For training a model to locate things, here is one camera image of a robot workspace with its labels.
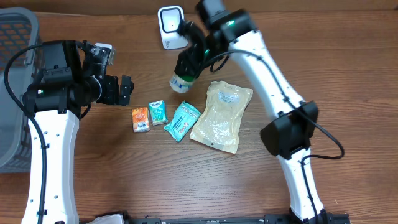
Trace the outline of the orange red tissue pack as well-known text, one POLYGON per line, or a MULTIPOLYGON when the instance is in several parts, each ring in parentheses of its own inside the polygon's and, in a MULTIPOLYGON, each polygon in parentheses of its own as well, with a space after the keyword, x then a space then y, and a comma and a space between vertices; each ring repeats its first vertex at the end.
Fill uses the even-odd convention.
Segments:
POLYGON ((132 109, 132 127, 135 133, 143 133, 150 130, 148 107, 132 109))

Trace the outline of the beige clear plastic pouch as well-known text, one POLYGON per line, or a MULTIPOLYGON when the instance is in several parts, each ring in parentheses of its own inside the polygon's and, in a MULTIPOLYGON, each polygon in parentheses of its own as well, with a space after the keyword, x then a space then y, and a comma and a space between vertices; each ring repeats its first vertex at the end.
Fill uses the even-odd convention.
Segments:
POLYGON ((235 154, 244 110, 253 95, 225 81, 213 81, 206 93, 206 108, 193 126, 190 139, 217 150, 235 154))

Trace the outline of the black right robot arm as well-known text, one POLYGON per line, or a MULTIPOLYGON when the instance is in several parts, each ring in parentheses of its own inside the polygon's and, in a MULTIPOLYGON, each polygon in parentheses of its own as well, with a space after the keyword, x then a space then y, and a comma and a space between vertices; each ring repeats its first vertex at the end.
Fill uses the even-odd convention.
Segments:
POLYGON ((188 38, 192 46, 179 54, 170 86, 177 93, 186 93, 204 68, 229 56, 251 82, 270 119, 261 130, 261 139, 284 171, 292 221, 327 223, 310 165, 317 105, 306 102, 290 86, 244 9, 230 12, 217 0, 200 1, 195 9, 209 34, 204 35, 192 22, 178 23, 177 34, 188 38))

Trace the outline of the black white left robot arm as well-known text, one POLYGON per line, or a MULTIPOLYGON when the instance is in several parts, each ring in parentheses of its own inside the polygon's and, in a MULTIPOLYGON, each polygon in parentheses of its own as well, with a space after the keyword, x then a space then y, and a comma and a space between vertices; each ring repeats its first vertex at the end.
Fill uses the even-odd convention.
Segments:
POLYGON ((134 84, 107 75, 116 54, 110 44, 58 40, 42 44, 44 65, 23 104, 32 143, 23 223, 78 223, 74 152, 80 120, 93 103, 126 106, 134 84))

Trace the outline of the green toilet tissue wipes pack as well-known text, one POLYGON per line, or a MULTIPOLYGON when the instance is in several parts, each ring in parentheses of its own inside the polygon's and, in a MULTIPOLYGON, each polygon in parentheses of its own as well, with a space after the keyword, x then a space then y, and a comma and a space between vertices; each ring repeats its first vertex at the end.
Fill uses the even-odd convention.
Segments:
POLYGON ((180 142, 200 116, 201 112, 193 105, 182 101, 175 110, 171 122, 164 126, 164 130, 168 131, 177 142, 180 142))

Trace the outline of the green cap white bottle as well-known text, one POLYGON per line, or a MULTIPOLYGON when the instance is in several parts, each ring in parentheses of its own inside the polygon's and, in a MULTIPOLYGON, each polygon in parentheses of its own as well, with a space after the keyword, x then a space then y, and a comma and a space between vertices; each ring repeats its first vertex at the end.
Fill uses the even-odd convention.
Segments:
POLYGON ((191 89, 194 82, 195 80, 186 81, 174 73, 169 81, 169 84, 171 89, 173 89, 173 91, 180 94, 184 94, 191 89))

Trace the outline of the teal Kleenex tissue pack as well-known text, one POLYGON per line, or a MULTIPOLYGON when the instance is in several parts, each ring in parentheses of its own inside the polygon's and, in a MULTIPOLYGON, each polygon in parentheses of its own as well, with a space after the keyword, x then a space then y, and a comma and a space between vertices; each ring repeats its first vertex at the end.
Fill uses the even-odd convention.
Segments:
POLYGON ((164 100, 149 103, 150 116, 152 125, 157 126, 168 122, 166 115, 166 104, 164 100))

